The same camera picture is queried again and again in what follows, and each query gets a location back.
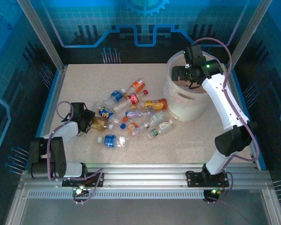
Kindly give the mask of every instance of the enclosure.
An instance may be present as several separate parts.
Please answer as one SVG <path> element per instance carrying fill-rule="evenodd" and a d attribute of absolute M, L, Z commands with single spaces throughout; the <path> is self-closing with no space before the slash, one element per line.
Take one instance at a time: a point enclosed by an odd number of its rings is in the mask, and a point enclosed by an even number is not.
<path fill-rule="evenodd" d="M 259 160 L 232 160 L 227 171 L 235 175 L 235 188 L 227 202 L 240 202 L 237 210 L 255 224 L 281 223 L 281 0 L 0 0 L 0 224 L 31 224 L 34 218 L 58 224 L 71 221 L 62 215 L 81 210 L 71 200 L 72 190 L 59 181 L 31 179 L 27 158 L 17 152 L 26 154 L 34 137 L 60 124 L 58 102 L 84 102 L 92 109 L 139 77 L 149 91 L 145 99 L 163 98 L 168 60 L 204 37 L 222 41 L 232 53 L 230 89 L 246 116 L 258 123 Z M 229 65 L 221 45 L 200 44 Z M 60 112 L 66 115 L 68 106 Z M 67 161 L 105 172 L 104 188 L 82 206 L 85 214 L 92 213 L 80 222 L 97 214 L 102 218 L 97 224 L 131 223 L 115 219 L 115 208 L 130 211 L 130 204 L 144 215 L 154 208 L 163 215 L 165 205 L 177 210 L 163 224 L 175 223 L 173 218 L 186 223 L 190 218 L 181 220 L 186 209 L 190 217 L 199 211 L 210 215 L 210 220 L 195 218 L 197 223 L 244 224 L 227 206 L 206 208 L 202 200 L 187 197 L 194 190 L 187 188 L 185 172 L 202 168 L 214 153 L 214 138 L 223 133 L 212 101 L 197 120 L 176 123 L 176 132 L 154 140 L 141 137 L 124 150 L 101 147 L 97 130 L 69 141 Z M 251 143 L 239 155 L 253 158 L 256 149 Z M 55 218 L 44 211 L 49 206 L 58 209 Z M 114 212 L 104 220 L 95 213 L 98 208 Z M 143 224 L 130 214 L 135 224 Z"/>

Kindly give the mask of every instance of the clear plastic bottle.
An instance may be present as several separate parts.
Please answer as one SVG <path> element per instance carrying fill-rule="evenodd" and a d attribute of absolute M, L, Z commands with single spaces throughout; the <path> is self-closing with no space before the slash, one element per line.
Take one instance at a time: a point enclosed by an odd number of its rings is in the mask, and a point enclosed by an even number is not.
<path fill-rule="evenodd" d="M 139 92 L 143 87 L 145 87 L 145 82 L 142 78 L 137 79 L 129 88 L 126 89 L 124 97 L 128 97 L 134 92 Z"/>
<path fill-rule="evenodd" d="M 148 135 L 149 139 L 153 139 L 157 135 L 167 133 L 172 129 L 173 129 L 173 121 L 170 119 L 170 120 L 167 120 L 167 121 L 159 124 L 157 129 L 155 129 L 155 128 L 152 129 L 151 131 L 149 131 L 147 133 L 147 135 Z"/>
<path fill-rule="evenodd" d="M 156 113 L 155 115 L 151 116 L 150 117 L 150 122 L 149 124 L 151 126 L 153 125 L 156 125 L 156 124 L 159 124 L 159 123 L 162 123 L 164 121 L 168 120 L 166 115 L 161 111 L 161 112 L 158 112 Z"/>
<path fill-rule="evenodd" d="M 128 144 L 128 138 L 123 136 L 106 135 L 98 137 L 97 141 L 108 148 L 125 147 Z"/>
<path fill-rule="evenodd" d="M 137 105 L 132 105 L 132 109 L 144 109 L 147 107 L 153 107 L 154 110 L 161 110 L 161 109 L 167 109 L 168 103 L 165 98 L 159 99 L 159 100 L 153 100 L 153 101 L 144 101 L 142 103 L 138 103 Z"/>
<path fill-rule="evenodd" d="M 131 133 L 132 137 L 138 137 L 142 131 L 150 127 L 149 123 L 141 123 L 138 125 L 128 117 L 124 117 L 123 122 L 127 125 L 127 129 Z"/>
<path fill-rule="evenodd" d="M 144 109 L 128 109 L 126 112 L 123 112 L 123 116 L 126 116 L 128 118 L 138 118 L 151 116 L 153 115 L 153 113 L 153 107 L 148 107 Z"/>
<path fill-rule="evenodd" d="M 120 112 L 121 110 L 125 109 L 128 106 L 137 104 L 140 101 L 140 98 L 142 96 L 144 96 L 144 95 L 147 95 L 147 94 L 148 94 L 148 91 L 144 90 L 144 91 L 142 91 L 139 94 L 129 95 L 126 98 L 125 101 L 123 101 L 121 104 L 119 104 L 119 105 L 117 105 L 116 107 L 113 108 L 114 112 L 118 113 L 118 112 Z"/>
<path fill-rule="evenodd" d="M 123 94 L 125 93 L 125 91 L 126 90 L 124 88 L 122 88 L 121 90 L 115 90 L 114 92 L 112 92 L 108 99 L 103 101 L 103 103 L 107 105 L 107 107 L 114 107 L 114 105 L 123 98 Z"/>
<path fill-rule="evenodd" d="M 97 130 L 106 130 L 106 129 L 112 130 L 113 129 L 113 124 L 110 124 L 106 120 L 101 119 L 99 117 L 94 117 L 90 126 Z"/>
<path fill-rule="evenodd" d="M 95 103 L 96 108 L 99 109 L 99 115 L 104 119 L 110 122 L 111 124 L 118 125 L 122 129 L 125 129 L 126 125 L 121 122 L 121 119 L 113 113 L 110 109 L 103 106 L 101 103 Z"/>

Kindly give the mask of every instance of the plastic bottle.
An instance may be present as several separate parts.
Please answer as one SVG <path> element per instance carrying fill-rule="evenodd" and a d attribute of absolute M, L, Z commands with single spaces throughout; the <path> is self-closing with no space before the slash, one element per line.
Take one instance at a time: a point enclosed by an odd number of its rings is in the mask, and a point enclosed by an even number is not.
<path fill-rule="evenodd" d="M 121 119 L 113 113 L 110 109 L 102 106 L 101 103 L 96 103 L 97 109 L 99 109 L 99 115 L 104 119 L 114 125 L 119 125 L 122 129 L 125 129 L 126 125 L 122 124 Z"/>
<path fill-rule="evenodd" d="M 97 130 L 113 129 L 113 124 L 110 124 L 106 120 L 101 119 L 99 117 L 94 117 L 90 126 Z"/>
<path fill-rule="evenodd" d="M 170 119 L 170 120 L 167 120 L 161 124 L 159 124 L 158 128 L 157 129 L 152 129 L 151 131 L 149 131 L 147 133 L 148 135 L 148 138 L 149 139 L 153 139 L 155 138 L 158 134 L 164 134 L 164 133 L 167 133 L 169 132 L 170 130 L 173 129 L 173 121 Z"/>
<path fill-rule="evenodd" d="M 107 105 L 107 107 L 112 108 L 115 103 L 119 102 L 123 98 L 123 94 L 125 93 L 125 91 L 126 90 L 124 88 L 122 88 L 121 90 L 115 90 L 114 92 L 112 92 L 108 99 L 103 101 L 103 103 Z"/>
<path fill-rule="evenodd" d="M 151 116 L 153 113 L 153 107 L 148 107 L 144 109 L 128 109 L 126 112 L 123 112 L 123 116 L 126 116 L 128 118 L 138 118 Z"/>
<path fill-rule="evenodd" d="M 142 78 L 137 79 L 133 84 L 127 88 L 126 92 L 124 93 L 124 97 L 128 97 L 134 92 L 139 92 L 143 87 L 145 87 L 145 82 Z"/>
<path fill-rule="evenodd" d="M 131 106 L 132 109 L 143 109 L 147 107 L 153 107 L 154 110 L 161 110 L 161 109 L 167 109 L 168 103 L 165 98 L 159 99 L 159 100 L 153 100 L 153 101 L 145 101 L 142 103 L 139 103 L 137 105 Z"/>
<path fill-rule="evenodd" d="M 108 148 L 125 147 L 128 143 L 128 138 L 123 136 L 106 135 L 105 137 L 98 137 L 97 141 Z"/>
<path fill-rule="evenodd" d="M 149 123 L 141 123 L 140 125 L 138 125 L 128 117 L 124 117 L 123 122 L 127 125 L 127 129 L 131 133 L 132 137 L 139 136 L 142 131 L 150 127 Z"/>
<path fill-rule="evenodd" d="M 125 107 L 127 106 L 131 106 L 131 105 L 135 105 L 137 104 L 139 101 L 140 101 L 140 98 L 143 96 L 143 95 L 147 95 L 148 94 L 148 91 L 147 90 L 144 90 L 142 91 L 141 93 L 139 94 L 132 94 L 132 95 L 129 95 L 125 101 L 123 101 L 121 104 L 117 105 L 116 107 L 113 108 L 114 112 L 118 113 L 120 112 L 121 110 L 123 110 Z"/>
<path fill-rule="evenodd" d="M 168 120 L 166 115 L 163 112 L 158 112 L 155 115 L 150 117 L 150 122 L 149 124 L 151 126 L 162 123 L 164 121 Z"/>

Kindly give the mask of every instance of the blue label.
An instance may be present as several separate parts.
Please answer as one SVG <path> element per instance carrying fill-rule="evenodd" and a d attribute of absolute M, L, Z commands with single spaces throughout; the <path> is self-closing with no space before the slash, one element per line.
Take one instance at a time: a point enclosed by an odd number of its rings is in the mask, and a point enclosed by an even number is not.
<path fill-rule="evenodd" d="M 106 107 L 102 107 L 99 110 L 99 115 L 104 118 L 105 120 L 109 120 L 109 118 L 113 115 L 113 112 L 110 111 L 108 108 Z"/>
<path fill-rule="evenodd" d="M 126 113 L 126 117 L 128 118 L 131 118 L 131 117 L 137 117 L 139 116 L 138 113 L 136 112 L 129 112 L 129 113 Z"/>
<path fill-rule="evenodd" d="M 116 141 L 116 136 L 115 135 L 106 135 L 105 136 L 104 144 L 108 148 L 113 148 L 115 141 Z"/>
<path fill-rule="evenodd" d="M 116 101 L 118 102 L 119 100 L 121 100 L 121 98 L 123 97 L 122 93 L 119 92 L 118 90 L 115 90 L 111 96 L 114 96 L 114 98 L 116 99 Z"/>

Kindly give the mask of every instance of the water bottle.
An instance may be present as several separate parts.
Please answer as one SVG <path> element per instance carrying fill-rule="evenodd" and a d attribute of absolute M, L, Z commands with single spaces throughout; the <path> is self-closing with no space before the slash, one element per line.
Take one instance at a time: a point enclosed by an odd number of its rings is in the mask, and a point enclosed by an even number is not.
<path fill-rule="evenodd" d="M 107 107 L 114 107 L 114 105 L 119 102 L 122 98 L 123 98 L 123 94 L 125 93 L 125 89 L 122 88 L 121 90 L 115 90 L 114 92 L 112 92 L 112 94 L 109 96 L 108 99 L 106 99 L 105 101 L 103 101 L 103 103 L 107 106 Z"/>
<path fill-rule="evenodd" d="M 138 118 L 151 116 L 154 113 L 153 107 L 148 107 L 145 109 L 128 109 L 126 112 L 123 112 L 123 116 L 128 118 Z"/>
<path fill-rule="evenodd" d="M 110 124 L 106 120 L 101 119 L 99 117 L 94 117 L 90 124 L 90 127 L 97 130 L 106 130 L 106 129 L 112 130 L 114 128 L 113 126 L 114 126 L 113 124 Z"/>
<path fill-rule="evenodd" d="M 150 117 L 150 122 L 149 124 L 151 126 L 162 123 L 164 121 L 168 120 L 166 115 L 163 112 L 158 112 L 155 115 Z"/>
<path fill-rule="evenodd" d="M 128 97 L 134 92 L 139 92 L 143 87 L 145 87 L 145 82 L 142 78 L 137 79 L 129 88 L 126 89 L 124 97 Z"/>
<path fill-rule="evenodd" d="M 147 94 L 148 94 L 148 91 L 144 90 L 144 91 L 142 91 L 139 94 L 129 95 L 126 98 L 125 101 L 123 101 L 121 104 L 119 104 L 119 105 L 117 105 L 116 107 L 113 108 L 114 112 L 118 113 L 118 112 L 120 112 L 121 110 L 125 109 L 128 106 L 137 104 L 140 101 L 140 98 L 142 96 L 144 96 L 144 95 L 147 95 Z"/>
<path fill-rule="evenodd" d="M 103 106 L 101 103 L 96 103 L 97 109 L 99 109 L 99 115 L 104 119 L 110 122 L 111 124 L 118 125 L 122 129 L 126 127 L 125 124 L 121 122 L 121 119 L 113 113 L 110 109 L 107 107 Z"/>
<path fill-rule="evenodd" d="M 127 129 L 131 133 L 132 137 L 138 137 L 142 131 L 150 127 L 149 123 L 141 123 L 138 125 L 128 117 L 124 117 L 123 122 L 127 125 Z"/>
<path fill-rule="evenodd" d="M 169 132 L 172 129 L 173 129 L 173 121 L 172 120 L 167 120 L 167 121 L 159 124 L 157 129 L 154 128 L 151 131 L 149 131 L 147 133 L 147 135 L 148 135 L 149 139 L 153 139 L 156 136 L 158 136 L 159 134 L 167 133 L 167 132 Z"/>
<path fill-rule="evenodd" d="M 123 136 L 106 135 L 105 137 L 98 137 L 97 141 L 107 148 L 125 147 L 128 143 L 128 138 Z"/>
<path fill-rule="evenodd" d="M 161 109 L 167 109 L 168 103 L 166 99 L 159 99 L 159 100 L 153 100 L 153 101 L 145 101 L 142 103 L 139 103 L 137 105 L 132 105 L 132 109 L 144 109 L 147 107 L 153 107 L 154 110 L 161 110 Z"/>

